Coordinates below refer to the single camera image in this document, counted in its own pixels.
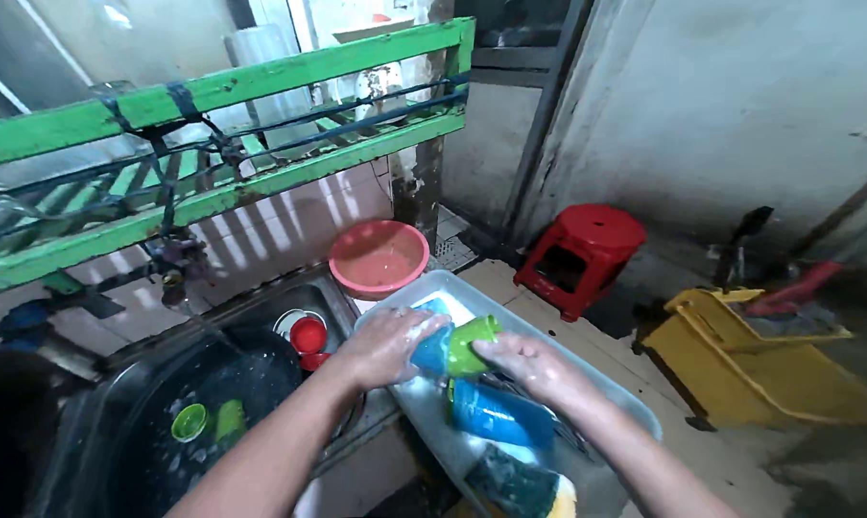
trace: blue cup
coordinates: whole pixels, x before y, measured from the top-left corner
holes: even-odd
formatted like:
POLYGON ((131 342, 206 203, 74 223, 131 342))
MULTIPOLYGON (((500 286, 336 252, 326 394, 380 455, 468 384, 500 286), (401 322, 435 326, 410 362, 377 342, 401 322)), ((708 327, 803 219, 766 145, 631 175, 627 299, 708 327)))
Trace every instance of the blue cup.
MULTIPOLYGON (((446 303, 439 298, 418 304, 412 309, 449 314, 446 303)), ((414 354, 411 355, 411 363, 427 375, 445 376, 446 356, 449 353, 449 339, 454 329, 455 325, 449 323, 437 329, 436 333, 421 340, 417 344, 414 354)))
POLYGON ((453 383, 452 424, 458 430, 492 441, 551 448, 555 419, 544 406, 487 385, 453 383))

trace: pink plastic basin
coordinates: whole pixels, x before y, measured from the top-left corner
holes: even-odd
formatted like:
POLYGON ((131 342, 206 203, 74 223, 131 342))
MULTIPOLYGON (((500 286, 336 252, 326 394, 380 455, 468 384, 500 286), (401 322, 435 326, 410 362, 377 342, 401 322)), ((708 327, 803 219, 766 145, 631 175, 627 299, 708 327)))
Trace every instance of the pink plastic basin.
POLYGON ((430 256, 417 229, 391 220, 345 230, 331 247, 331 273, 353 297, 382 300, 416 279, 430 256))

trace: white plastic tub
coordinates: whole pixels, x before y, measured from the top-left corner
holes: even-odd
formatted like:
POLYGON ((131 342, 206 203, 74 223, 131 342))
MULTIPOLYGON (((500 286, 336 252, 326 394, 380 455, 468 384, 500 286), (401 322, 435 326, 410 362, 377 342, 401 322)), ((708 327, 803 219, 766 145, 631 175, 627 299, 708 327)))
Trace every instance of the white plastic tub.
MULTIPOLYGON (((533 336, 557 348, 580 367, 590 381, 606 394, 606 397, 628 412, 656 440, 661 440, 663 434, 660 423, 651 409, 637 397, 568 351, 550 336, 532 327, 522 318, 445 270, 424 274, 399 289, 360 316, 354 327, 358 329, 379 308, 415 306, 434 297, 440 297, 446 302, 452 319, 457 325, 464 324, 475 316, 492 314, 497 317, 505 331, 522 336, 533 336)), ((392 393, 427 447, 436 455, 452 483, 474 503, 482 515, 488 516, 485 506, 464 481, 465 475, 484 451, 487 443, 483 439, 455 430, 448 425, 441 383, 418 377, 410 382, 394 385, 392 393)), ((577 489, 578 516, 616 518, 628 503, 629 495, 600 455, 593 450, 590 452, 589 456, 584 455, 557 437, 554 450, 550 453, 526 451, 513 453, 519 458, 529 454, 532 462, 570 478, 577 489)))

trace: green cup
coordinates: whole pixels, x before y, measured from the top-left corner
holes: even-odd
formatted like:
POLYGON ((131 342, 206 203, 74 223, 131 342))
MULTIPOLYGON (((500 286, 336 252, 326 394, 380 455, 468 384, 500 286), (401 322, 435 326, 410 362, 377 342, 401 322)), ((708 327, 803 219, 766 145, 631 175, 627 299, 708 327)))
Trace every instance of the green cup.
POLYGON ((210 422, 211 417, 206 406, 194 403, 186 406, 174 418, 174 422, 171 423, 171 436, 180 442, 193 441, 203 433, 203 430, 206 430, 210 422))
POLYGON ((500 327, 497 318, 490 314, 479 316, 467 324, 456 327, 449 340, 446 373, 452 377, 461 377, 490 371, 485 362, 475 354, 472 342, 475 340, 496 342, 496 334, 500 331, 503 331, 503 328, 500 327))
POLYGON ((244 425, 244 408, 240 399, 230 399, 219 407, 216 418, 216 442, 228 438, 227 441, 238 441, 247 431, 244 425))

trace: green metal rack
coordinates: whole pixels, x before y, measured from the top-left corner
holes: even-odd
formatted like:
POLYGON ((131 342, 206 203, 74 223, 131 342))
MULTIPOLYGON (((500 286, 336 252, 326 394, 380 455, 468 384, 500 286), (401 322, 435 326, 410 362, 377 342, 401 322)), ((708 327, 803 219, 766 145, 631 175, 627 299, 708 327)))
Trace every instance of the green metal rack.
MULTIPOLYGON (((433 99, 409 105, 396 121, 398 112, 357 122, 347 104, 318 107, 306 120, 322 130, 314 137, 319 147, 300 159, 277 159, 264 149, 254 135, 264 128, 227 131, 226 147, 251 159, 255 168, 247 178, 238 174, 237 163, 224 163, 224 155, 201 145, 159 148, 151 157, 19 190, 18 199, 45 217, 6 218, 0 229, 0 290, 149 240, 163 231, 163 221, 183 227, 462 128, 474 33, 473 18, 455 18, 182 83, 178 88, 202 113, 446 50, 445 77, 426 86, 438 92, 433 99)), ((0 164, 122 135, 125 127, 154 131, 186 122, 190 118, 174 91, 159 85, 117 97, 122 118, 109 102, 91 100, 0 121, 0 164)), ((354 100, 350 106, 371 101, 354 100)))

